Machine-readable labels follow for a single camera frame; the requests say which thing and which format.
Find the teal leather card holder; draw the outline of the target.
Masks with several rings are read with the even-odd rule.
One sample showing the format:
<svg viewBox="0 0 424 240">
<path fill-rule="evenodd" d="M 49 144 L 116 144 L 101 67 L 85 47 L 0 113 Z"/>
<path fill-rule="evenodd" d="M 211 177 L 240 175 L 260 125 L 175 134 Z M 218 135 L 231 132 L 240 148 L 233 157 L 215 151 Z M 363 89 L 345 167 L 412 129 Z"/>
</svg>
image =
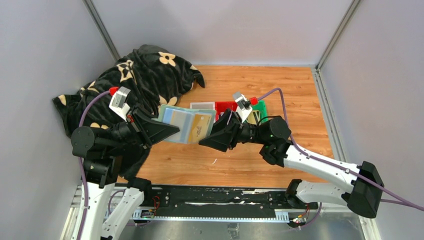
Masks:
<svg viewBox="0 0 424 240">
<path fill-rule="evenodd" d="M 183 108 L 173 105 L 162 104 L 158 111 L 158 121 L 179 127 L 180 132 L 173 134 L 165 139 L 166 142 L 179 144 L 197 144 L 188 143 L 189 131 L 196 113 L 211 115 L 211 122 L 206 137 L 211 134 L 216 117 L 216 111 L 201 111 L 197 109 Z"/>
</svg>

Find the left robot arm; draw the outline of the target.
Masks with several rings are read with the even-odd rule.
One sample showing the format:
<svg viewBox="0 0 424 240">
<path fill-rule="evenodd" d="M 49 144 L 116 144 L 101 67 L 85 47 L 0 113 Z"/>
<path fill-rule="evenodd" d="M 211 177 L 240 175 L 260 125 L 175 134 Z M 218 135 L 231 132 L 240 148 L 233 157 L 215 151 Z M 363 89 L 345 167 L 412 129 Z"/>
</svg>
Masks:
<svg viewBox="0 0 424 240">
<path fill-rule="evenodd" d="M 154 201 L 152 182 L 130 179 L 117 207 L 105 217 L 129 147 L 150 149 L 180 131 L 177 126 L 147 116 L 140 107 L 108 129 L 79 126 L 71 135 L 72 154 L 82 168 L 82 195 L 74 240 L 116 240 L 137 207 Z"/>
</svg>

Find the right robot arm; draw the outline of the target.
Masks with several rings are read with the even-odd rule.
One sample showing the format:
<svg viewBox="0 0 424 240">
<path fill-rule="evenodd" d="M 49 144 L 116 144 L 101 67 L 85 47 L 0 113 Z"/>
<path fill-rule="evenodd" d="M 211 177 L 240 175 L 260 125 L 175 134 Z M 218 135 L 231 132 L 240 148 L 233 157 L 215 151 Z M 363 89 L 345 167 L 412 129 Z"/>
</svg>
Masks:
<svg viewBox="0 0 424 240">
<path fill-rule="evenodd" d="M 292 209 L 306 203 L 329 203 L 345 206 L 364 218 L 376 218 L 384 183 L 373 163 L 347 163 L 320 155 L 295 143 L 290 134 L 281 116 L 252 124 L 242 122 L 237 113 L 227 109 L 199 145 L 226 152 L 237 144 L 258 144 L 259 154 L 268 164 L 297 169 L 326 181 L 293 179 L 285 191 L 286 204 Z"/>
</svg>

